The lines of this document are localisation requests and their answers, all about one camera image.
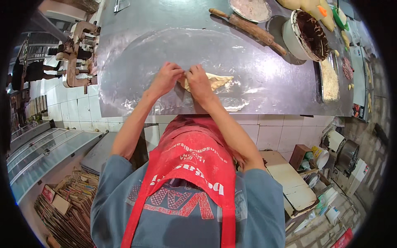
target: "pan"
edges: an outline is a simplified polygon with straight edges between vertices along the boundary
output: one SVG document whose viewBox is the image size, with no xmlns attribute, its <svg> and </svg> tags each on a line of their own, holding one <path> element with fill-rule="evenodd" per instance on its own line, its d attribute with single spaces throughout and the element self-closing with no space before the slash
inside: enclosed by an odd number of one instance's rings
<svg viewBox="0 0 397 248">
<path fill-rule="evenodd" d="M 270 6 L 266 2 L 266 0 L 259 0 L 260 3 L 262 3 L 262 1 L 263 1 L 263 4 L 266 5 L 266 7 L 267 7 L 267 9 L 269 11 L 268 17 L 266 19 L 264 19 L 264 20 L 253 20 L 251 18 L 248 18 L 247 16 L 243 15 L 241 13 L 241 11 L 237 8 L 237 2 L 253 2 L 253 1 L 257 1 L 257 0 L 228 0 L 228 1 L 229 1 L 230 7 L 233 9 L 234 12 L 236 12 L 239 16 L 241 16 L 242 18 L 245 18 L 245 19 L 247 19 L 249 21 L 257 22 L 257 23 L 266 22 L 266 21 L 270 20 L 270 18 L 272 17 L 272 10 L 270 9 Z"/>
</svg>

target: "flattened dough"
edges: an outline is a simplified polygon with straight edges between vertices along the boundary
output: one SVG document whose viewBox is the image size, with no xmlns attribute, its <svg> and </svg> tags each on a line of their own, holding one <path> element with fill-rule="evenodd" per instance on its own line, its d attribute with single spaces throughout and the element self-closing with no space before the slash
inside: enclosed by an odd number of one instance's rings
<svg viewBox="0 0 397 248">
<path fill-rule="evenodd" d="M 211 73 L 205 73 L 205 74 L 207 74 L 207 77 L 210 80 L 212 91 L 218 89 L 219 87 L 225 85 L 227 82 L 231 82 L 233 80 L 233 77 L 217 76 Z M 190 92 L 190 87 L 189 84 L 187 83 L 186 77 L 179 79 L 178 82 L 181 84 L 183 88 L 185 88 L 185 90 Z"/>
</svg>

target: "tray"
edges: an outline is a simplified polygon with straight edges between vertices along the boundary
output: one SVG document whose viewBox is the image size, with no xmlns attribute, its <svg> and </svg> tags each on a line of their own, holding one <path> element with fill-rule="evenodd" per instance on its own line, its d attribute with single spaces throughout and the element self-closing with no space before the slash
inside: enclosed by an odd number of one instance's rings
<svg viewBox="0 0 397 248">
<path fill-rule="evenodd" d="M 336 53 L 335 53 L 334 50 L 331 50 L 331 49 L 330 49 L 330 53 L 329 53 L 328 57 L 326 58 L 326 60 L 328 60 L 328 61 L 331 63 L 331 65 L 332 65 L 332 67 L 333 67 L 333 70 L 335 71 L 336 76 L 338 77 L 338 86 L 339 86 L 339 88 L 340 88 L 340 85 L 339 85 L 339 78 L 340 78 L 340 77 L 339 77 L 338 60 L 337 60 Z M 320 67 L 321 98 L 322 98 L 323 102 L 334 102 L 334 101 L 338 101 L 339 98 L 340 98 L 340 93 L 339 93 L 340 91 L 338 91 L 338 97 L 337 97 L 336 100 L 325 100 L 325 99 L 324 99 L 323 74 L 322 74 L 321 63 L 319 62 L 318 65 L 319 65 L 319 67 Z"/>
</svg>

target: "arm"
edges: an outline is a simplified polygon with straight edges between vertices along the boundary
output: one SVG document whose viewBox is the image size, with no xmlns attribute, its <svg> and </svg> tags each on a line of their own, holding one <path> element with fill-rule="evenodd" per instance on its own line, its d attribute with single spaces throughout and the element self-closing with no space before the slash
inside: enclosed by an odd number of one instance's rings
<svg viewBox="0 0 397 248">
<path fill-rule="evenodd" d="M 243 157 L 245 163 L 243 170 L 265 170 L 256 145 L 212 92 L 208 77 L 201 65 L 193 65 L 190 71 L 186 73 L 186 77 L 194 99 L 211 115 L 226 143 Z"/>
<path fill-rule="evenodd" d="M 129 160 L 137 146 L 145 119 L 158 98 L 169 92 L 184 71 L 175 63 L 166 62 L 153 80 L 149 89 L 127 118 L 114 139 L 110 155 L 117 154 Z"/>
</svg>

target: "stack of cardboard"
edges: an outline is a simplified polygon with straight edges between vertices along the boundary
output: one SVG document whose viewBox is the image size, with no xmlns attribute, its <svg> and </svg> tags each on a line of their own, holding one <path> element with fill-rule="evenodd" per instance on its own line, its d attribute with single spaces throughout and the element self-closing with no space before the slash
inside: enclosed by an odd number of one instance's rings
<svg viewBox="0 0 397 248">
<path fill-rule="evenodd" d="M 74 170 L 58 185 L 45 185 L 35 210 L 62 247 L 92 248 L 90 209 L 99 177 Z"/>
</svg>

